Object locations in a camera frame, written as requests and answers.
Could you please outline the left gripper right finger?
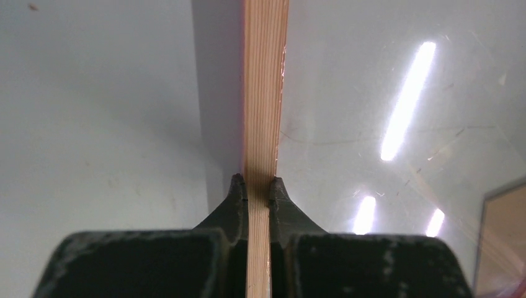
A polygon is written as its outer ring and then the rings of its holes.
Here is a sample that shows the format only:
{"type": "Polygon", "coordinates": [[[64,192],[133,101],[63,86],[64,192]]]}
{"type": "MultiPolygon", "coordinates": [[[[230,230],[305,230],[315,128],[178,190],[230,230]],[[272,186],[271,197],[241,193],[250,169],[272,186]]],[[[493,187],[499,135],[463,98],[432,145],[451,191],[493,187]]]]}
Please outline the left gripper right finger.
{"type": "Polygon", "coordinates": [[[328,233],[269,191],[272,297],[471,297],[453,251],[422,235],[328,233]]]}

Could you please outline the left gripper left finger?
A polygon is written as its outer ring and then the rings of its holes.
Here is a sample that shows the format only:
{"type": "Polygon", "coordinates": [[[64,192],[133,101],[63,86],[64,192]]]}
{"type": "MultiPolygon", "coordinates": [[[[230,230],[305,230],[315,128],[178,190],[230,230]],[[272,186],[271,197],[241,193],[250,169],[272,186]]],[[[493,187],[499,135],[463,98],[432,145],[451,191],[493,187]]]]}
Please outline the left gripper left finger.
{"type": "Polygon", "coordinates": [[[243,177],[190,230],[76,232],[55,248],[34,297],[244,297],[248,214],[243,177]]]}

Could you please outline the clear acrylic sheet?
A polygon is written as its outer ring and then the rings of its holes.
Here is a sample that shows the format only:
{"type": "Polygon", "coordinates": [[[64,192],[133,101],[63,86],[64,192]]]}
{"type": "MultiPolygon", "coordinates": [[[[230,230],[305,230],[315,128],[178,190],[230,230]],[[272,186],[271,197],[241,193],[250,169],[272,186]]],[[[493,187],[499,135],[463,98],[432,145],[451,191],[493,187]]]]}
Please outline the clear acrylic sheet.
{"type": "Polygon", "coordinates": [[[278,174],[328,233],[442,240],[525,177],[524,1],[291,1],[278,174]]]}

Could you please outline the pink wooden photo frame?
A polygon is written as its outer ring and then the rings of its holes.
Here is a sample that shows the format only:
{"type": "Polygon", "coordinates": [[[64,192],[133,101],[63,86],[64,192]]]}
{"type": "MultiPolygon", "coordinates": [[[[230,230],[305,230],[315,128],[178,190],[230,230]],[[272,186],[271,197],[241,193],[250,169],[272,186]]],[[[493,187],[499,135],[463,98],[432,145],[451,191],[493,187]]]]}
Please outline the pink wooden photo frame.
{"type": "Polygon", "coordinates": [[[243,1],[246,297],[270,296],[269,188],[277,172],[288,1],[243,1]]]}

